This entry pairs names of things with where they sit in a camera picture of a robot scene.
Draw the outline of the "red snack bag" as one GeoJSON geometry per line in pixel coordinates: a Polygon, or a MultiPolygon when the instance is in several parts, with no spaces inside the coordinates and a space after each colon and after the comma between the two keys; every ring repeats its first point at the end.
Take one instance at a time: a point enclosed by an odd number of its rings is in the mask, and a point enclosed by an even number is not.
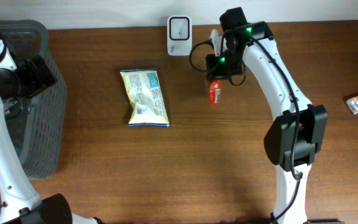
{"type": "Polygon", "coordinates": [[[221,82],[219,80],[213,80],[209,83],[209,102],[212,107],[215,107],[221,98],[221,82]]]}

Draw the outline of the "yellow snack bag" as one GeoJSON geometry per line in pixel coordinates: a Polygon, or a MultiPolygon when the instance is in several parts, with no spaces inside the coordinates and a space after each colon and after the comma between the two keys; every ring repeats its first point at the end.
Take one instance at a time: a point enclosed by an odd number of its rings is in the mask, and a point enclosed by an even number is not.
{"type": "Polygon", "coordinates": [[[170,127],[156,68],[120,71],[133,112],[129,127],[170,127]]]}

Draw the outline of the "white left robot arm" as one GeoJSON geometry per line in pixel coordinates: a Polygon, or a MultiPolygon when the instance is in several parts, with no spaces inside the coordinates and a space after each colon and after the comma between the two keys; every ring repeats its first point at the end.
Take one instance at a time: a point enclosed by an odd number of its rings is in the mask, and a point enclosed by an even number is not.
{"type": "Polygon", "coordinates": [[[27,178],[6,125],[6,111],[58,81],[45,59],[17,60],[0,31],[0,223],[101,223],[71,211],[62,194],[42,199],[27,178]]]}

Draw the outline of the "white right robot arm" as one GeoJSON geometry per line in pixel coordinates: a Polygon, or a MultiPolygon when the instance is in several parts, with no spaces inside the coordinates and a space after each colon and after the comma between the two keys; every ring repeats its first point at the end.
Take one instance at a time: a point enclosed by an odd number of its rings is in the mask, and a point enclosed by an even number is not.
{"type": "Polygon", "coordinates": [[[306,186],[322,148],[328,113],[300,90],[286,68],[275,37],[264,21],[248,22],[241,7],[220,18],[223,34],[212,30],[206,56],[210,82],[232,81],[249,69],[271,110],[273,123],[264,137],[264,149],[275,168],[276,201],[271,223],[309,223],[306,186]]]}

